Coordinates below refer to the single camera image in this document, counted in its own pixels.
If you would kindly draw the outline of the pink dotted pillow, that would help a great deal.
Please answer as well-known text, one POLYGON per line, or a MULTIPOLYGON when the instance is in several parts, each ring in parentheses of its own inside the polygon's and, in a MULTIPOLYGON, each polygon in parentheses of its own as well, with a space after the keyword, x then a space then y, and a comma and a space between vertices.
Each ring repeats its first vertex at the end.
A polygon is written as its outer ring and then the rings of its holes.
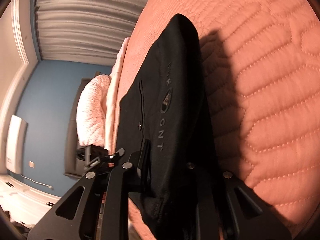
POLYGON ((105 144, 106 98, 111 78, 94 77, 80 94, 76 109, 76 131, 80 146, 105 144))

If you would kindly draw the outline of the black pants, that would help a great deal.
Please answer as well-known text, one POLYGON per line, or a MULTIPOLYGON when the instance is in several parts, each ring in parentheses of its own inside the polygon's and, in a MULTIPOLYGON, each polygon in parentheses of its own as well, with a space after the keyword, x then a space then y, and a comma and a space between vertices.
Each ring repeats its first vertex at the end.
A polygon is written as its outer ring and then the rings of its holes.
POLYGON ((175 15, 120 102, 117 147, 146 150, 130 199, 156 239, 219 239, 217 167, 197 31, 175 15))

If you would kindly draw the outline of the white wall heater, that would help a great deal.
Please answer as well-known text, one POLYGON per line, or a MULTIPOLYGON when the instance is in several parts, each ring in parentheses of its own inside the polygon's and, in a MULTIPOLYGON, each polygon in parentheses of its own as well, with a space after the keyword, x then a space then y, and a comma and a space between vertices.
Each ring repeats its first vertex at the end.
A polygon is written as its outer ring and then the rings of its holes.
POLYGON ((27 122, 22 118, 12 115, 8 130, 7 145, 6 145, 6 168, 15 173, 22 173, 22 156, 23 145, 27 122))

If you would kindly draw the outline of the white wall socket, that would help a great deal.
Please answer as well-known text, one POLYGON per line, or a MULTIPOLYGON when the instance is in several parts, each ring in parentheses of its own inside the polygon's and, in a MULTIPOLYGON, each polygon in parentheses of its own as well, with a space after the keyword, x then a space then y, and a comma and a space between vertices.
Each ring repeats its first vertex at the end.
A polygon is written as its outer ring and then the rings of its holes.
POLYGON ((33 161, 29 161, 29 167, 35 168, 35 163, 33 161))

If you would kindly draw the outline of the orange quilted bedspread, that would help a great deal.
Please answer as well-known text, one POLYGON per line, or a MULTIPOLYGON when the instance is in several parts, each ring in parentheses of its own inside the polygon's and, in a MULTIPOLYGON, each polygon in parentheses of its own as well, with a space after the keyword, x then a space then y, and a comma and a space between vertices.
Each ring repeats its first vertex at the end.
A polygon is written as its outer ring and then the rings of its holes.
POLYGON ((175 14, 200 38, 220 163, 291 232, 319 216, 319 18, 309 0, 148 0, 125 54, 117 98, 175 14))

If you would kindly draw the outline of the grey pleated curtain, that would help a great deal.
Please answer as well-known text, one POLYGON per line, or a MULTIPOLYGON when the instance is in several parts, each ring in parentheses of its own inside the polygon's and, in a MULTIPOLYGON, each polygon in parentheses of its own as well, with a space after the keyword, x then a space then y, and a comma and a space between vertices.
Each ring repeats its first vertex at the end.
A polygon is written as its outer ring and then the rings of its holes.
POLYGON ((148 0, 34 0, 40 57, 114 65, 148 0))

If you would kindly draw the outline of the light pink blanket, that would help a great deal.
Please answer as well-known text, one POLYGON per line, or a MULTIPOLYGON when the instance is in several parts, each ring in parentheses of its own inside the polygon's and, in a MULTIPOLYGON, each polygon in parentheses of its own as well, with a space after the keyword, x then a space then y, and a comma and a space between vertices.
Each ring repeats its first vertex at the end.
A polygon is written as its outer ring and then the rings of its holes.
POLYGON ((110 85, 107 90, 106 96, 106 116, 105 116, 105 144, 104 148, 108 150, 109 154, 114 152, 113 150, 113 132, 116 114, 116 101, 119 87, 119 80, 123 69, 124 58, 129 44, 130 37, 126 37, 123 41, 120 51, 117 54, 116 62, 112 67, 110 74, 110 85))

